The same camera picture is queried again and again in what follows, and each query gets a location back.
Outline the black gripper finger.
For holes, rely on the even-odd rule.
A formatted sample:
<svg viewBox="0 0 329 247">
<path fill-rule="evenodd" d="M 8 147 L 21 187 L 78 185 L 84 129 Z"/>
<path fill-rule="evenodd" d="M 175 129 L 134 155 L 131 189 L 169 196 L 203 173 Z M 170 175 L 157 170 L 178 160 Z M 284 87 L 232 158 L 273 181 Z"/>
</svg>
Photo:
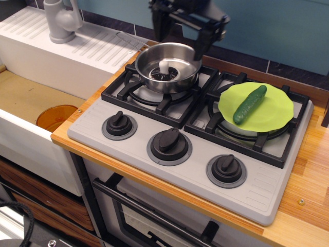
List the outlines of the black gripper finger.
<svg viewBox="0 0 329 247">
<path fill-rule="evenodd" d="M 170 18 L 169 13 L 152 7 L 152 22 L 155 38 L 158 42 L 162 42 L 171 32 L 175 22 Z"/>
<path fill-rule="evenodd" d="M 211 48 L 215 42 L 222 39 L 220 26 L 205 26 L 198 32 L 198 37 L 194 44 L 194 61 L 202 59 L 203 55 Z"/>
</svg>

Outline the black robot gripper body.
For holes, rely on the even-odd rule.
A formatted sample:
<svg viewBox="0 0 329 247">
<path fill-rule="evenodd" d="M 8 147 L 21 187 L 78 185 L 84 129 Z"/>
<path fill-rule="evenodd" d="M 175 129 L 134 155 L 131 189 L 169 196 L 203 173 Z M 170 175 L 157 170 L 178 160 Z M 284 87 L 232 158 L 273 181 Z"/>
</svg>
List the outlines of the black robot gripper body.
<svg viewBox="0 0 329 247">
<path fill-rule="evenodd" d="M 153 6 L 169 13 L 175 24 L 186 25 L 198 32 L 205 26 L 220 26 L 222 39 L 225 26 L 230 22 L 230 17 L 214 1 L 149 1 L 151 12 Z"/>
</svg>

